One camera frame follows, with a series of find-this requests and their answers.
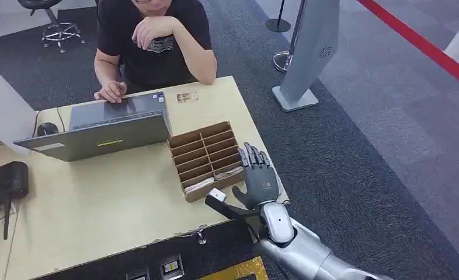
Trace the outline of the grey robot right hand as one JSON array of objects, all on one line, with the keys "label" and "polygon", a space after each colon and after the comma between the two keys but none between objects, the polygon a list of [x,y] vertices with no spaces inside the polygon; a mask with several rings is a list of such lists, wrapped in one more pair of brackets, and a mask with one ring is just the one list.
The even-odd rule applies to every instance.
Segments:
[{"label": "grey robot right hand", "polygon": [[267,202],[276,202],[279,196],[279,185],[275,169],[270,164],[267,154],[250,143],[239,148],[246,192],[232,187],[235,198],[248,210],[254,210]]}]

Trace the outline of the person's right hand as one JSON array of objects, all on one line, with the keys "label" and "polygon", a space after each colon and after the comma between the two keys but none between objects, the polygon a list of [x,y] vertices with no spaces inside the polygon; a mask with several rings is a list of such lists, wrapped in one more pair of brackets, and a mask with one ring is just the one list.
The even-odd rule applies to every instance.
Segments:
[{"label": "person's right hand", "polygon": [[121,103],[126,91],[127,85],[124,82],[112,80],[106,82],[101,90],[94,93],[93,96],[95,100],[106,100],[109,103]]}]

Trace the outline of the person's left hand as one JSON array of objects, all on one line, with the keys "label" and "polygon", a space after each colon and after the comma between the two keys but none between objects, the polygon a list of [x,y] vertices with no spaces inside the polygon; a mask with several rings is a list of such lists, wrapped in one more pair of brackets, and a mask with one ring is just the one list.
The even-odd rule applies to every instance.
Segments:
[{"label": "person's left hand", "polygon": [[172,35],[178,23],[170,16],[145,17],[136,25],[131,39],[138,48],[146,50],[153,39]]}]

